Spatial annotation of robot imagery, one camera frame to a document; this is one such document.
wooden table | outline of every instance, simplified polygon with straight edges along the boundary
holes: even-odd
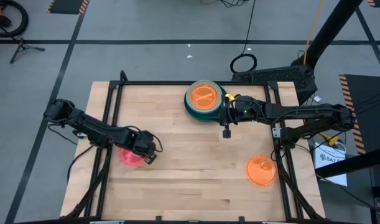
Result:
[[[184,109],[183,96],[188,86],[124,86],[118,126],[135,125],[160,138],[164,152],[150,166],[132,168],[119,161],[113,149],[104,201],[103,219],[284,221],[279,181],[259,188],[248,181],[245,164],[251,156],[270,156],[273,150],[270,126],[261,123],[231,125],[231,139],[222,138],[218,123],[202,123]],[[261,86],[224,86],[232,95],[240,93],[266,100]],[[86,113],[102,119],[108,82],[94,82]],[[279,83],[284,106],[298,105],[293,83]],[[109,123],[112,119],[111,109]],[[287,126],[302,125],[300,120]],[[307,146],[305,140],[298,144]],[[89,146],[79,140],[76,156]],[[95,149],[72,167],[61,215],[66,215],[87,191]],[[311,206],[325,216],[310,154],[292,150],[299,190]],[[293,195],[288,188],[292,217],[296,217]],[[92,214],[95,214],[98,192]]]

yellow cable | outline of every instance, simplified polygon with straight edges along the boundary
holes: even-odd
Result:
[[[310,40],[312,38],[312,35],[313,35],[313,30],[314,30],[314,27],[315,27],[315,24],[317,23],[317,19],[318,19],[318,16],[320,15],[320,12],[321,12],[321,9],[322,9],[322,4],[323,4],[324,0],[320,0],[320,5],[318,6],[318,11],[315,15],[315,18],[314,18],[314,22],[313,22],[313,25],[312,25],[312,28],[310,29],[310,32],[308,33],[308,40],[307,40],[307,43],[306,43],[306,49],[304,50],[304,57],[303,57],[303,64],[305,65],[306,64],[306,57],[307,57],[307,50],[308,50],[308,43],[310,43]]]

orange lid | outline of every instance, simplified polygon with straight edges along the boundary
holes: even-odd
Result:
[[[191,104],[200,110],[208,110],[218,102],[219,93],[215,86],[202,83],[195,86],[190,92]]]
[[[246,175],[254,185],[268,187],[275,181],[277,169],[271,159],[266,156],[257,155],[248,160]]]

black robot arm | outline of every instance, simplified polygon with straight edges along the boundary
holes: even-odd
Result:
[[[64,127],[66,124],[88,136],[91,144],[106,148],[113,144],[144,157],[151,164],[157,157],[154,135],[134,126],[113,127],[76,109],[68,100],[57,99],[49,104],[44,117],[47,121]]]
[[[274,137],[280,139],[284,147],[293,148],[304,136],[310,136],[329,129],[348,131],[354,126],[351,110],[342,105],[322,104],[315,106],[281,106],[255,100],[250,96],[240,96],[229,101],[225,97],[225,107],[220,111],[220,125],[225,127],[224,138],[230,138],[229,124],[257,121],[275,124],[287,119],[305,119],[305,125],[298,128],[274,129]]]

gray floor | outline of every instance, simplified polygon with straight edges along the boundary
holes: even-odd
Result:
[[[47,14],[50,1],[21,0],[30,24],[23,36],[36,40],[71,39],[78,16]],[[317,0],[257,0],[249,35],[254,40],[306,40],[318,7]],[[317,33],[337,0],[325,1]],[[360,7],[376,40],[380,40],[380,9]],[[227,9],[220,3],[197,0],[91,0],[79,40],[244,39],[251,2]],[[368,40],[354,15],[336,40]],[[9,64],[14,45],[0,45],[0,223],[6,219],[42,113],[67,51],[67,45],[42,45],[45,52],[27,51]],[[286,66],[303,45],[249,45],[258,69]],[[243,45],[76,45],[58,94],[84,109],[91,83],[118,79],[125,70],[130,80],[230,80],[229,63]],[[250,62],[238,62],[244,70]],[[315,69],[317,94],[327,103],[344,103],[338,75],[380,77],[380,65],[370,45],[331,45]],[[71,135],[69,129],[62,131]],[[347,146],[355,154],[352,133]],[[46,131],[16,222],[58,218],[66,187],[66,172],[75,147]],[[369,171],[357,174],[369,181]],[[368,181],[349,175],[349,189],[372,203]],[[369,223],[369,209],[336,186],[320,184],[328,218]]]

